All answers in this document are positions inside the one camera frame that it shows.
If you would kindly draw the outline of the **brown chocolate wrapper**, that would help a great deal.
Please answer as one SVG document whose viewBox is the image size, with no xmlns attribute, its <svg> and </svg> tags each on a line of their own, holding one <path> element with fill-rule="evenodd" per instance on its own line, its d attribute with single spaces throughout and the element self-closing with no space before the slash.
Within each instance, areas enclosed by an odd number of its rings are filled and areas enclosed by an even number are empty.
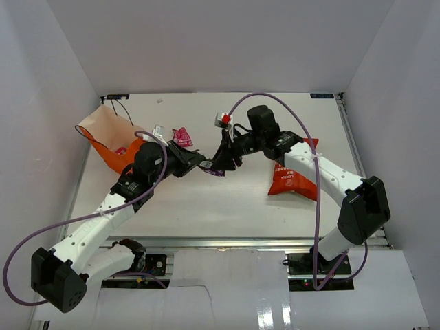
<svg viewBox="0 0 440 330">
<path fill-rule="evenodd" d="M 205 173 L 213 175 L 215 177 L 225 177 L 225 172 L 223 170 L 213 170 L 212 160 L 205 157 L 205 155 L 199 150 L 195 149 L 194 152 L 203 155 L 203 160 L 200 162 L 198 167 Z"/>
</svg>

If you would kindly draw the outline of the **red chips bag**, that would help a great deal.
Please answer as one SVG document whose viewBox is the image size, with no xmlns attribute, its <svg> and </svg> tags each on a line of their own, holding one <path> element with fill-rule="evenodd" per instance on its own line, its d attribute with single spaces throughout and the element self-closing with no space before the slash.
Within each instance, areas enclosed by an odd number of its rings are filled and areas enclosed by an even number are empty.
<svg viewBox="0 0 440 330">
<path fill-rule="evenodd" d="M 267 194 L 272 196 L 281 193 L 296 193 L 312 201 L 317 201 L 317 187 L 312 181 L 275 162 L 272 185 Z"/>
</svg>

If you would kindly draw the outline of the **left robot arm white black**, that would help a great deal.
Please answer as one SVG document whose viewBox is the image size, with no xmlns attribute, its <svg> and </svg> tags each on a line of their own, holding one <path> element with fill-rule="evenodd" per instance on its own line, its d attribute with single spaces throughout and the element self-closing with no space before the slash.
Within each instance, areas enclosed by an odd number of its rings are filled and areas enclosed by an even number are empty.
<svg viewBox="0 0 440 330">
<path fill-rule="evenodd" d="M 126 166 L 89 220 L 68 237 L 46 250 L 40 247 L 31 258 L 31 288 L 63 313 L 84 298 L 87 283 L 118 272 L 139 274 L 145 266 L 144 249 L 130 240 L 93 254 L 153 195 L 154 186 L 169 175 L 183 177 L 205 157 L 174 142 L 167 146 L 145 142 Z"/>
</svg>

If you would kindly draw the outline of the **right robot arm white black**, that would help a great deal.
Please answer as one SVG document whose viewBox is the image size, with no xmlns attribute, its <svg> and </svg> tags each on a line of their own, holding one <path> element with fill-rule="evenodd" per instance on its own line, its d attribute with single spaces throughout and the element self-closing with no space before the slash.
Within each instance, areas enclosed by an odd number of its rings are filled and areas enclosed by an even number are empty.
<svg viewBox="0 0 440 330">
<path fill-rule="evenodd" d="M 310 257 L 311 268 L 326 274 L 334 268 L 335 258 L 363 244 L 391 217 L 384 182 L 372 176 L 363 178 L 312 152 L 310 143 L 291 131 L 283 131 L 271 109 L 265 105 L 247 112 L 250 129 L 241 133 L 226 113 L 218 113 L 216 127 L 221 128 L 219 149 L 212 160 L 213 171 L 233 171 L 245 155 L 262 152 L 289 170 L 306 177 L 340 207 L 337 226 L 317 244 Z"/>
</svg>

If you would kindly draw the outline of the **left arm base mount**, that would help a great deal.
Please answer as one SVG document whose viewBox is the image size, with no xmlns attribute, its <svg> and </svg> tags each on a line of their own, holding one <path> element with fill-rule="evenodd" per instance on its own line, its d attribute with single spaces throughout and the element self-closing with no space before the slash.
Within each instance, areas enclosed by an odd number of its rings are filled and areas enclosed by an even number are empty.
<svg viewBox="0 0 440 330">
<path fill-rule="evenodd" d="M 166 289 L 170 280 L 166 279 L 167 255 L 147 254 L 146 263 L 140 276 L 117 276 L 102 281 L 106 289 Z"/>
</svg>

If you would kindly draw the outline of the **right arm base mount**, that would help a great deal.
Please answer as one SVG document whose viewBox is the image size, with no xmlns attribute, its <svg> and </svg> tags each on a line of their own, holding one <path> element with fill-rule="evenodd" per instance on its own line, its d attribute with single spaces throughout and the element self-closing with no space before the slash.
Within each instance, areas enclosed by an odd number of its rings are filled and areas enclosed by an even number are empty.
<svg viewBox="0 0 440 330">
<path fill-rule="evenodd" d="M 317 284 L 325 279 L 337 258 L 331 262 L 318 262 Z M 287 254 L 282 264 L 287 268 L 290 292 L 312 292 L 313 286 L 313 256 L 310 253 Z M 352 275 L 351 264 L 346 256 L 332 277 L 327 281 L 322 291 L 351 291 L 354 290 L 352 280 L 346 278 Z"/>
</svg>

